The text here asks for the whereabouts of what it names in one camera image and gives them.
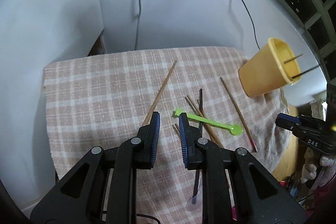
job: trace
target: green plastic spoon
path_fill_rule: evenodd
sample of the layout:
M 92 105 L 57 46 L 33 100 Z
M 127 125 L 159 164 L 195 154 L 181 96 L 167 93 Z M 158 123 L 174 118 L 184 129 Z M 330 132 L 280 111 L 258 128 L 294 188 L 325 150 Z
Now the green plastic spoon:
M 178 108 L 178 109 L 175 110 L 175 115 L 179 116 L 182 112 L 184 112 L 184 111 L 182 111 L 182 109 Z M 189 119 L 193 119 L 193 120 L 200 121 L 200 122 L 205 122 L 205 123 L 211 124 L 215 127 L 220 127 L 220 128 L 227 129 L 227 130 L 230 131 L 230 133 L 232 135 L 240 135 L 240 134 L 243 133 L 243 129 L 239 124 L 232 124 L 232 125 L 228 126 L 227 124 L 212 121 L 212 120 L 209 120 L 209 119 L 206 119 L 206 118 L 203 118 L 203 117 L 191 114 L 191 113 L 186 112 L 186 114 L 187 114 L 187 117 Z

